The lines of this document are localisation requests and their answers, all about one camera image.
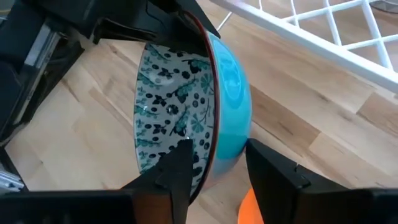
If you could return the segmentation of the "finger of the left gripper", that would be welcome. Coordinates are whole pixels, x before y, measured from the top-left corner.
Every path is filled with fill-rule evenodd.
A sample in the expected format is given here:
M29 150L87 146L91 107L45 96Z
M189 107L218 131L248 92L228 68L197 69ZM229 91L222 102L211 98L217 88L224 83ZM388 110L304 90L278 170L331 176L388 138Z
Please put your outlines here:
M167 16L163 21L143 15L130 21L105 18L93 33L94 44L98 44L101 39L145 42L190 54L208 54L200 31L175 16Z
M219 32L216 30L216 27L211 23L203 9L197 3L196 0L175 0L183 10L192 13L201 23L202 25L210 31L212 34L220 38Z

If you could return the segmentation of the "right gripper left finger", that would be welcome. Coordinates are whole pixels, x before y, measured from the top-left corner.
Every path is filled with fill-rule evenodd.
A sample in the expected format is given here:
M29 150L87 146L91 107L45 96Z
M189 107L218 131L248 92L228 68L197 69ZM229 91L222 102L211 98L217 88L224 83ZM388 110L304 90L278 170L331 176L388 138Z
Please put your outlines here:
M132 191L133 224L186 224L193 179L193 141L181 140L123 188Z

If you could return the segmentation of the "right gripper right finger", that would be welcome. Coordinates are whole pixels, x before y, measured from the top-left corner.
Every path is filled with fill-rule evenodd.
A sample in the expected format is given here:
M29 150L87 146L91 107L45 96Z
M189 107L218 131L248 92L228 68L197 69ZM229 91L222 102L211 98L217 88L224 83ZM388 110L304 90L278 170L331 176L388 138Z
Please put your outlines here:
M317 192L346 189L254 138L246 142L246 164L265 224L293 224L298 197L304 189L314 187Z

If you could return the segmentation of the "orange plastic mini bowl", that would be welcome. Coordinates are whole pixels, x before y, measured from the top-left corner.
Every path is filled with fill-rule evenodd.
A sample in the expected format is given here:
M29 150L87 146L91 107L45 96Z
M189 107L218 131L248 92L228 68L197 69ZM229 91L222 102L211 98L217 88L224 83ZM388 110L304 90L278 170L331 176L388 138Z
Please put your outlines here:
M237 224L264 224L253 188L248 190L239 206Z

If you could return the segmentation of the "floral blue ceramic bowl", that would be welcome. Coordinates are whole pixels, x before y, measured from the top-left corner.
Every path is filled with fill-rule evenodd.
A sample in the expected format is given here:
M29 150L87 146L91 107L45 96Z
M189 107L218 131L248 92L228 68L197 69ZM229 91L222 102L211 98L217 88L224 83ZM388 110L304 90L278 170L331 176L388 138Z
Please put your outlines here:
M140 172L193 142L191 198L229 172L251 131L252 100L234 53L191 13L189 48L146 44L137 71L134 145Z

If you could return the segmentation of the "grey geometric plant pot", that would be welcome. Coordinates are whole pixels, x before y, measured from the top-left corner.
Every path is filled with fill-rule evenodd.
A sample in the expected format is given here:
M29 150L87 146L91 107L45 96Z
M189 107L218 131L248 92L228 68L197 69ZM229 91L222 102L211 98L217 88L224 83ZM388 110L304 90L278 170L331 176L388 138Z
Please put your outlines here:
M370 5L380 11L398 14L398 0L377 0Z

